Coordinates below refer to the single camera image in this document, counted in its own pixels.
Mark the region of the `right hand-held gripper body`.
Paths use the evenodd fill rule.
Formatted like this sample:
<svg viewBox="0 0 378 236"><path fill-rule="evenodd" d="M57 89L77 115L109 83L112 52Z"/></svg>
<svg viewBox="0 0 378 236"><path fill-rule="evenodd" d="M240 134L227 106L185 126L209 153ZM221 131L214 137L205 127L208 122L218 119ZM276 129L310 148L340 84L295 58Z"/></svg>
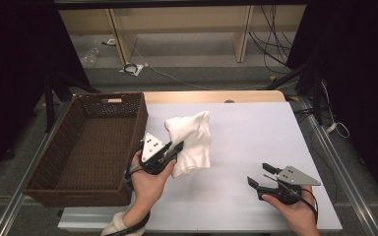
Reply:
<svg viewBox="0 0 378 236"><path fill-rule="evenodd" d="M284 169L281 169L276 176L275 181L278 183L276 188L263 187L263 192L258 192L258 198L262 201L264 195L270 195L277 198L281 203L285 205L296 204L301 198L301 187L303 185L308 186L320 186L321 182L315 178L305 174L297 168L288 165Z"/></svg>

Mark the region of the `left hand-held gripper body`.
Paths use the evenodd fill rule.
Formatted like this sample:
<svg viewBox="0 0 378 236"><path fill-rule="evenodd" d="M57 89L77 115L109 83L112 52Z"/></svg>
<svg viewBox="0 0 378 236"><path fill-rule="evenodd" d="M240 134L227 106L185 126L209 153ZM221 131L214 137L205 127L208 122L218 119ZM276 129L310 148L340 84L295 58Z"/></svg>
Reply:
<svg viewBox="0 0 378 236"><path fill-rule="evenodd" d="M164 162L165 157L169 154L166 153L167 144L150 133L145 134L140 165L147 173L158 175L170 162Z"/></svg>

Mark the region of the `white baby shirt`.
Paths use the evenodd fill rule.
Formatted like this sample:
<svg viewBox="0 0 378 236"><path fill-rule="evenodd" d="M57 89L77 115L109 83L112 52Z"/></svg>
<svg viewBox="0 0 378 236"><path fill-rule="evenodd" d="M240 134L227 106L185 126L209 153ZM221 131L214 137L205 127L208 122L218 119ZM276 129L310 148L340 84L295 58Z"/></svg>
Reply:
<svg viewBox="0 0 378 236"><path fill-rule="evenodd" d="M177 154L177 163L172 171L173 178L211 167L212 135L209 111L170 118L164 122L164 126L169 133L173 148L183 143L183 149Z"/></svg>

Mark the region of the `brown woven basket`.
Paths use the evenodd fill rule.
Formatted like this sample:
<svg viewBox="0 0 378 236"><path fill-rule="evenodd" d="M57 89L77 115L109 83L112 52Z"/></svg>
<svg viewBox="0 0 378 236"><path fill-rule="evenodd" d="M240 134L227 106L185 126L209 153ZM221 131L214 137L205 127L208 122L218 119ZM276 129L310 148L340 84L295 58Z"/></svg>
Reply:
<svg viewBox="0 0 378 236"><path fill-rule="evenodd" d="M75 95L24 193L46 207L129 205L125 170L147 120L141 92Z"/></svg>

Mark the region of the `person's left hand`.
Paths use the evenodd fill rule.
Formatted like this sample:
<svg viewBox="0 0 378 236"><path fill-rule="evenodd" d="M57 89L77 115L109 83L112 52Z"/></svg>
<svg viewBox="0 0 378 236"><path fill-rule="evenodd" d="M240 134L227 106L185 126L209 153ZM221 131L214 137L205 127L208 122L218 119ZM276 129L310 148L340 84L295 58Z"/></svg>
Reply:
<svg viewBox="0 0 378 236"><path fill-rule="evenodd" d="M131 174L136 199L123 216L123 221L127 225L141 221L160 199L175 164L176 161L171 160L158 175L149 174L144 170L137 170Z"/></svg>

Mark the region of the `person's right hand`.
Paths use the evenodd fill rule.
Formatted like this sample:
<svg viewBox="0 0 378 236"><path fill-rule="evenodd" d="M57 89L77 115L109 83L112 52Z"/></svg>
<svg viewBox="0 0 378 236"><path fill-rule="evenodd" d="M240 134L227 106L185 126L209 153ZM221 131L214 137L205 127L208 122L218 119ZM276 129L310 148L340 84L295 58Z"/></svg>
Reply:
<svg viewBox="0 0 378 236"><path fill-rule="evenodd" d="M285 219L289 228L297 236L320 236L313 210L303 202L284 205L277 198L264 195L263 200L276 208Z"/></svg>

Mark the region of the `white table sheet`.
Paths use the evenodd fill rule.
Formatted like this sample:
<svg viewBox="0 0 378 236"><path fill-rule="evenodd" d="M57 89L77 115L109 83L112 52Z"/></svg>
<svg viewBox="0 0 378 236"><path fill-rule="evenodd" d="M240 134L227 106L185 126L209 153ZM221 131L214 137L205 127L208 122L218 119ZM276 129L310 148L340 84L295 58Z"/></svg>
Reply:
<svg viewBox="0 0 378 236"><path fill-rule="evenodd" d="M318 170L286 102L151 104L147 130L165 141L168 118L210 114L211 165L169 179L146 226L149 233L265 233L288 229L247 180L275 187L262 166Z"/></svg>

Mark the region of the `black metal stand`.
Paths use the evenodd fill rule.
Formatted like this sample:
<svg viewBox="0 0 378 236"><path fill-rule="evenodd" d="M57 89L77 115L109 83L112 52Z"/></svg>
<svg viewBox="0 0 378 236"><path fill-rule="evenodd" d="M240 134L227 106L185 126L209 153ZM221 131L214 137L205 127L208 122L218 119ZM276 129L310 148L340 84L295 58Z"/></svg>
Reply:
<svg viewBox="0 0 378 236"><path fill-rule="evenodd" d="M46 107L46 133L48 133L55 124L54 99L56 94L61 101L70 101L73 94L70 87L76 87L90 93L99 93L99 90L93 88L89 82L83 82L75 79L66 73L50 71L43 80L44 97Z"/></svg>
<svg viewBox="0 0 378 236"><path fill-rule="evenodd" d="M305 94L310 88L313 88L313 103L312 114L318 125L322 125L321 117L321 77L317 70L316 59L310 57L304 64L292 70L281 79L277 80L265 87L265 90L273 90L279 88L281 85L289 82L293 78L298 77L299 81L296 86L296 93L299 95Z"/></svg>

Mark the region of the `clear plastic bag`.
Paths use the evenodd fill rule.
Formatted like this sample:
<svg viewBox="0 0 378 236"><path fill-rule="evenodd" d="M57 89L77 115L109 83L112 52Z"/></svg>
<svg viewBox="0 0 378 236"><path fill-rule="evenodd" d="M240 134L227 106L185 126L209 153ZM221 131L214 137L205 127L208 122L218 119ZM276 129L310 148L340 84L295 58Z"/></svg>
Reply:
<svg viewBox="0 0 378 236"><path fill-rule="evenodd" d="M98 54L99 51L96 47L90 48L87 54L80 58L82 65L87 68L92 68L95 65Z"/></svg>

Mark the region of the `black curtain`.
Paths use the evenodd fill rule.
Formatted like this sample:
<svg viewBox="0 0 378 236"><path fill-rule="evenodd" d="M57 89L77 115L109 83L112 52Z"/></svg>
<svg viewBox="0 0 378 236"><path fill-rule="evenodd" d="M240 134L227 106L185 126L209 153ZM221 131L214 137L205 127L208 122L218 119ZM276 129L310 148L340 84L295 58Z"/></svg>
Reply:
<svg viewBox="0 0 378 236"><path fill-rule="evenodd" d="M46 85L89 85L55 0L0 0L0 161Z"/></svg>
<svg viewBox="0 0 378 236"><path fill-rule="evenodd" d="M317 67L331 104L378 184L378 0L304 0L288 58L304 63L320 39Z"/></svg>

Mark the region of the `beige wooden shelf unit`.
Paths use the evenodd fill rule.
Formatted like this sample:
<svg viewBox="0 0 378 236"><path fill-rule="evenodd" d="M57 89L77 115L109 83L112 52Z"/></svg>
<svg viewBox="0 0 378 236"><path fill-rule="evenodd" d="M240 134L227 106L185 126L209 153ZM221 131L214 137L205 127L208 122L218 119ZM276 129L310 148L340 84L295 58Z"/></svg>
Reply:
<svg viewBox="0 0 378 236"><path fill-rule="evenodd" d="M165 7L130 9L61 10L69 34L112 34L122 64L131 59L132 47L142 33L229 32L235 59L244 60L247 34L268 31L269 6Z"/></svg>

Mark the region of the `aluminium rail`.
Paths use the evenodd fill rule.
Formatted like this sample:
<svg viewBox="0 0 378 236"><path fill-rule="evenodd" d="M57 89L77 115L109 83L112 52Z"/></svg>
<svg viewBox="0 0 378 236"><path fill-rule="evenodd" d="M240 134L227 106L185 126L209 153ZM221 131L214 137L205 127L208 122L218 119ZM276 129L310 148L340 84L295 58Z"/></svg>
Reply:
<svg viewBox="0 0 378 236"><path fill-rule="evenodd" d="M341 152L346 141L326 133L313 115L301 125L317 169L343 230L342 236L378 236L378 220L373 204L366 200L372 182L355 161L349 149Z"/></svg>
<svg viewBox="0 0 378 236"><path fill-rule="evenodd" d="M23 189L32 176L32 173L39 163L40 156L43 154L44 150L47 148L51 138L54 136L57 126L61 122L63 115L65 114L69 103L68 102L58 102L55 106L55 121L50 127L47 127L47 118L44 117L44 127L38 128L34 125L32 129L40 131L39 137L35 140L37 141L36 147L29 148L29 153L26 155L20 155L16 153L16 160L23 160L25 166L20 168L18 173L21 175L20 178L16 178L17 183L14 184L15 190L12 192L9 200L5 204L5 209L0 216L0 236L7 236L20 209L24 203L26 195L23 194Z"/></svg>

